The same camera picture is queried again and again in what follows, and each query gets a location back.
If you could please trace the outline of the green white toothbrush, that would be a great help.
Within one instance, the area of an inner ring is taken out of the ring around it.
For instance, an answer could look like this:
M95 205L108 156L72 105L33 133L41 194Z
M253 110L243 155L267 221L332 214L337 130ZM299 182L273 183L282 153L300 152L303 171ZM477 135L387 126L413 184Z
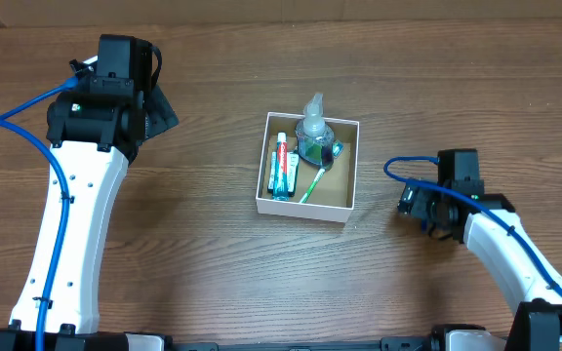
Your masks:
M335 140L333 143L333 147L332 147L332 156L333 159L337 159L341 153L343 152L343 143L339 140ZM323 177L324 173L326 173L327 168L320 168L318 170L318 172L316 173L314 180L311 182L310 186L307 188L307 190L305 191L305 193L302 195L300 202L306 203L307 200L309 199L310 195L312 194L312 192L314 191L315 187L317 186L318 182L321 180L321 178Z

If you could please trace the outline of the purple hand soap pump bottle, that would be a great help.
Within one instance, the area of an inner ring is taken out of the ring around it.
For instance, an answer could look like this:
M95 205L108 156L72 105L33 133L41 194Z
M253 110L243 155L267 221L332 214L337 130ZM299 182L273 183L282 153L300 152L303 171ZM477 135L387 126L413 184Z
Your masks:
M317 93L304 107L304 117L298 121L295 133L298 152L304 161L329 170L334 163L335 134L323 116L323 95Z

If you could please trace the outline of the green white soap packet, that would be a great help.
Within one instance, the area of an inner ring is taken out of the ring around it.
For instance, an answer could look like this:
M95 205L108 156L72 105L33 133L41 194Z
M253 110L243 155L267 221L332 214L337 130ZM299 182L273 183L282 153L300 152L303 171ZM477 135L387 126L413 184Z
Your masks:
M276 179L276 155L275 151L272 151L270 154L271 159L271 167L270 167L270 176L268 178L267 184L267 192L272 194L274 190L274 181ZM299 173L299 164L300 164L300 155L296 152L289 152L288 153L288 173L287 173L287 180L288 180L288 192L290 197L294 197L296 194L296 187L297 187L297 177Z

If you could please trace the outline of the red green toothpaste tube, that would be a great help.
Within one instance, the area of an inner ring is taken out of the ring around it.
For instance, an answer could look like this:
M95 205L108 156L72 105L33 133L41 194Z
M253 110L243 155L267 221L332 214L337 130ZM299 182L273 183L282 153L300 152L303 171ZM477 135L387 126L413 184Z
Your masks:
M287 135L283 132L277 134L276 168L273 186L273 199L277 201L289 200L287 180Z

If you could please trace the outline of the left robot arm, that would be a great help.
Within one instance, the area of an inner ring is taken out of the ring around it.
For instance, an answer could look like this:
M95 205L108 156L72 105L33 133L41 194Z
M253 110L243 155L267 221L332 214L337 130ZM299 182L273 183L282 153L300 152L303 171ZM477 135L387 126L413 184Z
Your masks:
M160 87L160 50L104 34L95 57L47 92L48 131L33 145L50 165L31 267L0 350L169 350L157 333L99 329L100 268L119 187L140 146L178 123Z

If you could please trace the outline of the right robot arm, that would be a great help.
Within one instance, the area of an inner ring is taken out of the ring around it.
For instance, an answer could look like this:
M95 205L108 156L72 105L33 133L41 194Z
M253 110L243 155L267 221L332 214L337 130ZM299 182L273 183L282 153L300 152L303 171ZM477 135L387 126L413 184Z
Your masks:
M476 325L436 326L422 350L558 350L562 346L562 276L525 232L513 205L488 194L474 149L429 158L435 181L404 177L397 205L423 231L465 246L484 265L513 314L506 337Z

